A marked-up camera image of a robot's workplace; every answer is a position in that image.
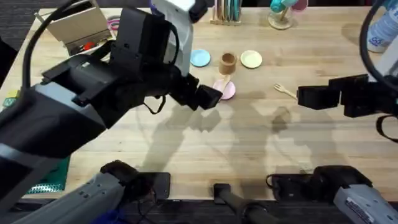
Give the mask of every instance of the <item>wooden table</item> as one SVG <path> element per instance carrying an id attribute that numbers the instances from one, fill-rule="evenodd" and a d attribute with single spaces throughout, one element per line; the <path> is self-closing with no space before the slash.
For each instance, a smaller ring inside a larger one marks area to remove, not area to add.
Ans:
<path id="1" fill-rule="evenodd" d="M 268 8 L 244 9 L 241 27 L 210 25 L 208 13 L 195 24 L 193 43 L 194 49 L 207 49 L 213 57 L 205 68 L 191 67 L 202 83 L 213 84 L 223 52 L 240 55 L 253 49 L 263 56 L 258 69 L 238 65 L 233 77 L 236 96 L 209 111 L 191 111 L 171 98 L 156 116 L 144 106 L 134 108 L 72 155 L 66 191 L 39 197 L 70 192 L 107 162 L 120 159 L 141 171 L 170 172 L 170 198 L 211 198 L 213 184 L 226 182 L 246 198 L 272 199 L 267 174 L 348 164 L 369 177 L 386 199 L 398 200 L 398 148 L 377 134 L 377 116 L 346 118 L 342 107 L 310 110 L 273 89 L 280 83 L 295 91 L 298 86 L 324 85 L 331 78 L 364 73 L 358 36 L 368 10 L 312 7 L 297 15 L 295 27 L 286 31 L 269 27 Z M 104 9 L 107 16 L 120 11 Z M 2 98 L 20 87 L 22 55 L 38 26 L 36 20 L 0 90 Z M 66 58 L 66 50 L 46 32 L 32 59 L 32 82 L 39 82 L 42 72 Z M 387 121 L 390 133 L 397 131 L 393 124 Z"/>

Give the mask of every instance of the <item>fork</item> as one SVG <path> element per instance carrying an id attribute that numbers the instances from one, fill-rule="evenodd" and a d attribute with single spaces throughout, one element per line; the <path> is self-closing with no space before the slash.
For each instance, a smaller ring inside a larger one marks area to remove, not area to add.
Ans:
<path id="1" fill-rule="evenodd" d="M 274 85 L 274 89 L 276 89 L 277 91 L 281 92 L 281 93 L 285 93 L 288 94 L 289 96 L 291 96 L 293 99 L 297 100 L 297 96 L 295 94 L 293 94 L 291 91 L 288 91 L 284 86 L 282 86 L 281 84 L 276 83 Z"/>

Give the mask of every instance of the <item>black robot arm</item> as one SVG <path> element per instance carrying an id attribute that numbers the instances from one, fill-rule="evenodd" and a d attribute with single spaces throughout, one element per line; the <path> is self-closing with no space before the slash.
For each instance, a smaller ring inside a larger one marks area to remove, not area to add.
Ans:
<path id="1" fill-rule="evenodd" d="M 165 58 L 170 33 L 178 40 L 162 16 L 125 8 L 117 40 L 51 68 L 39 84 L 24 82 L 21 97 L 0 113 L 0 212 L 147 96 L 163 100 L 159 111 L 166 95 L 193 110 L 216 106 L 222 93 L 182 76 L 174 65 L 178 50 Z"/>

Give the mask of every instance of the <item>white bottle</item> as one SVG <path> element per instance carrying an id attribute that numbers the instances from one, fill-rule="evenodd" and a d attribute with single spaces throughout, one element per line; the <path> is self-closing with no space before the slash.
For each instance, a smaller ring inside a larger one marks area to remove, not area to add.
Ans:
<path id="1" fill-rule="evenodd" d="M 368 50 L 383 53 L 398 35 L 398 4 L 392 6 L 368 32 Z"/>

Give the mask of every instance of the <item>wooden cup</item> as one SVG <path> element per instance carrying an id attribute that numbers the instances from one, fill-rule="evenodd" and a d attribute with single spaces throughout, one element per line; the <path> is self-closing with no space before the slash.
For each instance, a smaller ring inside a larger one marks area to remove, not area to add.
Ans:
<path id="1" fill-rule="evenodd" d="M 236 56 L 232 53 L 225 53 L 220 58 L 220 66 L 218 67 L 218 71 L 222 75 L 231 75 L 236 70 Z"/>

